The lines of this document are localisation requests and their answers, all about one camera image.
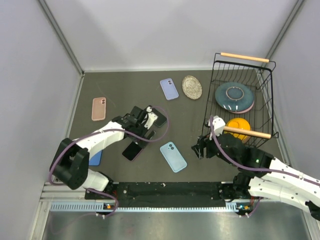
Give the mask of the purple-edged black phone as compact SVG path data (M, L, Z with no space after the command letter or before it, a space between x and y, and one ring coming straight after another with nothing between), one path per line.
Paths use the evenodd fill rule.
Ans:
M122 152L122 155L130 162L134 161L136 157L143 150L137 143L131 142L127 148Z

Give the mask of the light blue phone case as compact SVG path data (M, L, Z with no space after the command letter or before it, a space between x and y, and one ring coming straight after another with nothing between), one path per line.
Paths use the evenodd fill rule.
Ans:
M162 145L159 150L174 173L178 173L187 167L186 160L173 142Z

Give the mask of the pink phone case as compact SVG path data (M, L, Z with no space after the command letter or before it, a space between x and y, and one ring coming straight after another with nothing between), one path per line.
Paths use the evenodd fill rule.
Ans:
M96 97L92 100L91 119L102 121L106 118L106 98Z

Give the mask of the teal-edged black phone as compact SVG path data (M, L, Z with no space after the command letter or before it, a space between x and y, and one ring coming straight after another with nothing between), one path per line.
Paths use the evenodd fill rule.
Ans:
M164 111L164 109L162 109L159 106L152 106L152 105L148 105L148 106L151 106L152 111L158 116L158 119L153 123L153 126L156 126L157 128L162 127L167 122L167 113ZM139 126L144 127L143 123L145 123L146 121L145 117L147 116L146 108L141 109L137 106L134 106L129 114L130 116L133 117L134 121Z

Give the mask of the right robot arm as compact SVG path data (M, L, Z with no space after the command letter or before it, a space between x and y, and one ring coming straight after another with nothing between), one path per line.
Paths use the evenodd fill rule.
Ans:
M294 206L320 219L320 181L296 170L273 155L249 147L230 133L200 136L191 147L196 156L218 157L237 167L233 192L239 198L247 195Z

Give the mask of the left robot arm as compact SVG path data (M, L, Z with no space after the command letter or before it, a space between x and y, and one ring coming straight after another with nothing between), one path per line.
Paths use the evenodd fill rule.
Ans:
M89 169L90 159L98 152L128 136L143 140L145 134L158 119L153 109L134 109L125 116L117 116L105 126L89 135L65 138L58 146L49 169L48 180L56 177L71 190L93 189L102 198L109 198L113 185L104 174Z

